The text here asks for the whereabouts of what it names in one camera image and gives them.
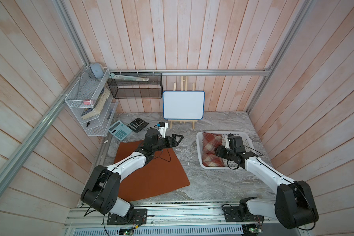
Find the rust orange skirt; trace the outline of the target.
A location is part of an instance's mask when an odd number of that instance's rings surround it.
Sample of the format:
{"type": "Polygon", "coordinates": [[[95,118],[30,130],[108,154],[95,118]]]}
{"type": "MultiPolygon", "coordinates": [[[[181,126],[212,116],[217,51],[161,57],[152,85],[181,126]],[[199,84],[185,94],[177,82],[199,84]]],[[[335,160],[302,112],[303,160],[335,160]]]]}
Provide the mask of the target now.
{"type": "Polygon", "coordinates": [[[145,167],[136,170],[120,184],[119,197],[137,201],[166,194],[190,185],[190,181],[172,148],[158,151],[145,167]]]}

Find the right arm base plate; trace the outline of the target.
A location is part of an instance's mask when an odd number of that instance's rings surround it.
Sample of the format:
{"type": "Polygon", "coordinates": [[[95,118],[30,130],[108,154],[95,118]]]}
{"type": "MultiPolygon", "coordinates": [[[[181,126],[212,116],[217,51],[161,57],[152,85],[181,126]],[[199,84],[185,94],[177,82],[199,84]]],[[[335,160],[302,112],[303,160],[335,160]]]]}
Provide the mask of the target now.
{"type": "Polygon", "coordinates": [[[251,214],[246,205],[240,204],[239,206],[232,206],[230,204],[223,204],[221,209],[224,213],[226,222],[261,222],[265,218],[261,215],[251,214]]]}

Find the red plaid skirt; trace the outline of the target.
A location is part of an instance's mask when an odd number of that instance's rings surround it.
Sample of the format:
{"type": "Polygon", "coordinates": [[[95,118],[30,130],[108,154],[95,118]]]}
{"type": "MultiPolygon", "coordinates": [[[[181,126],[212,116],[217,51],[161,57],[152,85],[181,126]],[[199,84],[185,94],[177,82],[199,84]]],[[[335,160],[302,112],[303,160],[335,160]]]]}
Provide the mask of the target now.
{"type": "Polygon", "coordinates": [[[216,148],[221,145],[221,134],[203,133],[202,164],[205,167],[225,167],[223,159],[215,154],[216,148]]]}

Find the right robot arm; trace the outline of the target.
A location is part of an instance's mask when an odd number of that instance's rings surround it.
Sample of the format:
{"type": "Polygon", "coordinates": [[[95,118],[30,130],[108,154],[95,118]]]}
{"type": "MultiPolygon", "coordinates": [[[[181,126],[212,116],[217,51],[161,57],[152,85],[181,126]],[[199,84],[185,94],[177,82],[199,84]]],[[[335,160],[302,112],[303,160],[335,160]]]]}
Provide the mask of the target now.
{"type": "Polygon", "coordinates": [[[315,225],[319,220],[309,184],[276,171],[261,160],[261,152],[244,145],[240,136],[229,134],[226,144],[218,146],[215,154],[254,174],[275,193],[274,199],[249,197],[241,199],[238,207],[222,205],[227,222],[258,221],[262,224],[265,218],[271,218],[286,229],[302,229],[304,225],[315,225]]]}

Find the white plastic basket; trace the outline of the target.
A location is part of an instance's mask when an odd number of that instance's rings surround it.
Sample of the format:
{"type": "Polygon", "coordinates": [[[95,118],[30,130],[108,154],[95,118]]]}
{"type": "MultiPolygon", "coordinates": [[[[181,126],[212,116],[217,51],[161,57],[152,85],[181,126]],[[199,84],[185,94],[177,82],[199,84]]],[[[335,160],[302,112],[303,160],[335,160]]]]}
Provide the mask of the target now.
{"type": "MultiPolygon", "coordinates": [[[[222,144],[223,145],[226,145],[226,140],[227,140],[228,134],[233,134],[234,136],[240,136],[242,138],[242,140],[243,140],[244,145],[246,146],[245,147],[246,151],[252,151],[252,149],[247,148],[247,147],[254,148],[253,143],[252,143],[249,135],[247,133],[245,133],[245,132],[241,132],[241,131],[207,131],[207,133],[221,135],[222,136],[222,144]]],[[[199,158],[200,166],[203,169],[207,169],[207,170],[230,170],[231,168],[236,168],[235,162],[229,161],[229,163],[227,163],[226,159],[223,161],[223,167],[207,167],[207,166],[205,166],[203,164],[203,154],[204,154],[204,152],[203,152],[203,131],[197,133],[196,142],[197,142],[197,152],[198,152],[198,158],[199,158]]]]}

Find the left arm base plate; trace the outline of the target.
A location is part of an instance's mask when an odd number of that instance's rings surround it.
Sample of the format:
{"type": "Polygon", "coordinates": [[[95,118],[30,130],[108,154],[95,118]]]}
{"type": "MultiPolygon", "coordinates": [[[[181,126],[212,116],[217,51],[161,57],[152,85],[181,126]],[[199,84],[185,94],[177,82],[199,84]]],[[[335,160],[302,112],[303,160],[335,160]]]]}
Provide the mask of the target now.
{"type": "Polygon", "coordinates": [[[126,216],[108,213],[108,225],[143,225],[147,223],[147,208],[131,209],[126,216]]]}

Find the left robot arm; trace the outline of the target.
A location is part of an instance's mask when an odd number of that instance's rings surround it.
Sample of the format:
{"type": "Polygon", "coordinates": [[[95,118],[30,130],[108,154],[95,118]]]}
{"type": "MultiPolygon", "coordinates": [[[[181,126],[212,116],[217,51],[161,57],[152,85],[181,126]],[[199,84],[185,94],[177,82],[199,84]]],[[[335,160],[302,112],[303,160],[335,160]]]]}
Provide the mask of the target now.
{"type": "Polygon", "coordinates": [[[177,147],[184,136],[165,135],[166,128],[152,128],[146,132],[142,144],[128,157],[110,165],[94,167],[81,194],[81,201],[103,215],[127,217],[133,205],[121,199],[120,183],[133,172],[145,167],[157,151],[177,147]]]}

